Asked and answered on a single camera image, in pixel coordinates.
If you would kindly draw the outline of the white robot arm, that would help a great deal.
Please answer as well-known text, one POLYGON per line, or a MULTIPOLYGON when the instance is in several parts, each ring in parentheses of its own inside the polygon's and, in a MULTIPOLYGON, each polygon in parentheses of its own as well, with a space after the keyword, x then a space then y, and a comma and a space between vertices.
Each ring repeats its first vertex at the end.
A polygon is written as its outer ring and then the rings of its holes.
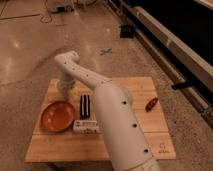
POLYGON ((93 110, 115 171, 162 171, 145 138, 127 88, 78 64, 75 51, 54 58, 68 79, 93 91, 93 110))

